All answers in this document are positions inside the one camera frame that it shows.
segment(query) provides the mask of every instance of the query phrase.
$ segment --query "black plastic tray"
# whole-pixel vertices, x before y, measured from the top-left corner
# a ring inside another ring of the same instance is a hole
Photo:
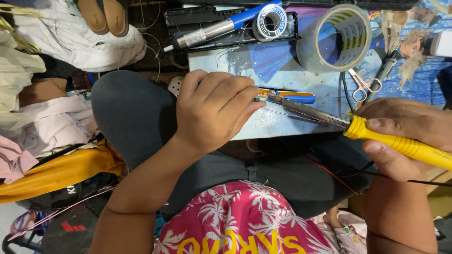
[[[170,9],[165,12],[165,21],[168,26],[169,37],[179,38],[184,34],[206,27],[215,22],[225,20],[231,16],[244,12],[245,9],[232,9],[216,11],[214,6],[200,6],[192,8]],[[289,24],[286,31],[276,40],[272,42],[289,41],[298,38],[298,16],[295,12],[287,13],[287,23]],[[188,48],[174,53],[192,53],[206,50],[230,48],[234,46],[250,45],[263,43],[256,39],[251,29],[252,20],[246,22],[244,27],[231,33],[222,35],[213,40],[207,41],[197,47]]]
[[[269,0],[178,0],[183,4],[254,7]],[[338,4],[353,4],[352,0],[282,0],[282,5],[331,8]],[[363,9],[409,10],[421,0],[356,0],[356,5]]]

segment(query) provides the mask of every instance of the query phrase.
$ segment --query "red wire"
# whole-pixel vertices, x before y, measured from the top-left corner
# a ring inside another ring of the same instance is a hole
[[[326,167],[312,161],[311,159],[309,159],[308,157],[306,157],[305,155],[297,152],[301,157],[305,158],[307,161],[311,162],[314,165],[317,165],[320,168],[323,168],[326,172],[330,173],[332,176],[334,176],[334,178],[336,178],[338,181],[340,181],[343,185],[345,185],[345,187],[349,188],[349,190],[351,190],[354,194],[359,195],[359,193],[357,193],[354,189],[352,189],[350,186],[348,186],[346,183],[344,183],[339,177],[337,177],[335,174],[333,174],[331,171],[329,171]]]

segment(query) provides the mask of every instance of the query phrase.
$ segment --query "brown sandal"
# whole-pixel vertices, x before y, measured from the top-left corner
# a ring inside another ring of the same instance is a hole
[[[104,0],[105,17],[112,35],[124,37],[129,32],[128,0]]]
[[[74,0],[74,3],[80,10],[86,24],[96,34],[103,35],[108,33],[107,20],[103,9],[102,0]]]

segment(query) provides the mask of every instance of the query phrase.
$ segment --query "pink shirt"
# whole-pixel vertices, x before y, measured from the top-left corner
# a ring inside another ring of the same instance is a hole
[[[172,218],[154,254],[333,254],[322,232],[276,190],[235,181],[197,195]]]

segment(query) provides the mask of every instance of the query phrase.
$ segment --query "blue desoldering pump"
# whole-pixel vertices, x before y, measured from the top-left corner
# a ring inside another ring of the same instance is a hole
[[[254,19],[257,17],[259,12],[262,10],[263,7],[266,5],[279,5],[282,6],[283,3],[281,0],[273,0],[266,4],[254,7],[252,9],[249,9],[245,12],[236,14],[226,20],[220,21],[218,23],[212,24],[210,26],[200,28],[196,31],[192,31],[188,34],[183,35],[180,38],[173,38],[172,45],[169,45],[168,47],[164,48],[163,50],[165,52],[171,51],[173,49],[186,49],[190,47],[197,46],[201,43],[204,43],[208,40],[214,39],[216,37],[219,37],[221,35],[224,35],[226,33],[230,33],[232,31],[235,31],[237,29],[240,29],[243,27],[243,23],[245,21]]]

